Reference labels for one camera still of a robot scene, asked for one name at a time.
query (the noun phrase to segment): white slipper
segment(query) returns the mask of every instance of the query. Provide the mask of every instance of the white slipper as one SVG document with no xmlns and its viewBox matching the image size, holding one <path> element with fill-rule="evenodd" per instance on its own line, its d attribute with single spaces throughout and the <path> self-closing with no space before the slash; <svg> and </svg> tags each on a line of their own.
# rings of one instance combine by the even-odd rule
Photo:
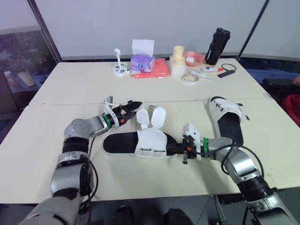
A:
<svg viewBox="0 0 300 225">
<path fill-rule="evenodd" d="M 243 135 L 240 123 L 249 119 L 242 109 L 241 104 L 236 104 L 225 98 L 215 96 L 210 100 L 209 109 L 218 137 L 233 137 L 237 144 L 243 144 Z"/>
</svg>

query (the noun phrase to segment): black slipper sole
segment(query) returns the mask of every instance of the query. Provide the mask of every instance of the black slipper sole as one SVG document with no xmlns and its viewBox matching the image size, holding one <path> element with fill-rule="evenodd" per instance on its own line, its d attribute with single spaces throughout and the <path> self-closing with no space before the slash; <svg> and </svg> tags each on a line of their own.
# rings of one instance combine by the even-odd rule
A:
<svg viewBox="0 0 300 225">
<path fill-rule="evenodd" d="M 177 143 L 172 136 L 164 134 L 167 136 L 167 144 Z M 137 143 L 137 132 L 113 134 L 104 139 L 103 148 L 108 153 L 134 154 Z"/>
</svg>

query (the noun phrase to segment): green ring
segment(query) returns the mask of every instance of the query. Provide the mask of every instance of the green ring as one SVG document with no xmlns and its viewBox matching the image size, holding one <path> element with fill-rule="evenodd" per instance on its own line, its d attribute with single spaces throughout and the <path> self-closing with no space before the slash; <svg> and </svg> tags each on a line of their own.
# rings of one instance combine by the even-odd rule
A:
<svg viewBox="0 0 300 225">
<path fill-rule="evenodd" d="M 204 151 L 204 153 L 208 153 L 208 138 L 206 138 L 206 137 L 204 137 L 203 138 L 203 151 Z"/>
<path fill-rule="evenodd" d="M 103 115 L 102 117 L 104 118 L 105 122 L 107 123 L 108 128 L 109 128 L 109 129 L 112 128 L 112 124 L 111 124 L 111 122 L 109 121 L 107 115 Z"/>
</svg>

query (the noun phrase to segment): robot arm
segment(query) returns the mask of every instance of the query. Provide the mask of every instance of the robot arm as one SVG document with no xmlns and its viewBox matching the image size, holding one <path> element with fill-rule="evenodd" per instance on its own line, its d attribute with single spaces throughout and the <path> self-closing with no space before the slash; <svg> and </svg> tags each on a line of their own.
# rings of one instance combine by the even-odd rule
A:
<svg viewBox="0 0 300 225">
<path fill-rule="evenodd" d="M 105 113 L 87 120 L 76 119 L 65 129 L 62 154 L 58 157 L 52 180 L 52 198 L 38 204 L 21 225 L 71 225 L 82 205 L 83 198 L 94 189 L 93 170 L 89 159 L 89 138 L 107 132 L 112 126 L 124 125 L 135 115 L 141 102 L 129 101 L 112 109 L 112 97 L 105 98 Z"/>
<path fill-rule="evenodd" d="M 182 143 L 168 144 L 166 149 L 169 154 L 183 154 L 183 163 L 188 159 L 201 156 L 210 157 L 219 161 L 227 170 L 228 175 L 240 189 L 246 205 L 254 215 L 252 221 L 255 225 L 299 225 L 295 217 L 282 202 L 275 188 L 270 188 L 262 174 L 255 166 L 248 154 L 241 151 L 236 145 L 232 146 L 232 139 L 220 137 L 216 139 L 203 139 L 200 146 L 200 133 L 187 124 L 182 133 Z"/>
<path fill-rule="evenodd" d="M 231 143 L 232 140 L 226 137 L 209 139 L 209 151 L 212 152 Z M 210 158 L 222 162 L 229 150 L 230 147 L 217 151 Z M 245 152 L 234 146 L 225 160 L 224 167 L 239 187 L 246 200 L 246 205 L 254 215 L 253 224 L 299 224 L 276 191 L 269 187 L 253 160 Z"/>
</svg>

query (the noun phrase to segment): white stand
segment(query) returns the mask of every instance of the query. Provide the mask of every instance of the white stand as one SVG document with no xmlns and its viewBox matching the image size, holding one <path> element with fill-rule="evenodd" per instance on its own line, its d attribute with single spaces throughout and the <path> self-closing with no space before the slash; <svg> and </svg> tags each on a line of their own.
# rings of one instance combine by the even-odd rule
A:
<svg viewBox="0 0 300 225">
<path fill-rule="evenodd" d="M 124 64 L 121 64 L 121 60 L 120 60 L 121 51 L 120 51 L 120 49 L 116 48 L 114 50 L 114 54 L 116 55 L 116 57 L 118 59 L 118 66 L 115 66 L 115 67 L 112 68 L 112 71 L 114 72 L 114 74 L 116 74 L 118 76 L 123 76 L 125 74 L 130 74 L 130 69 L 125 67 Z"/>
</svg>

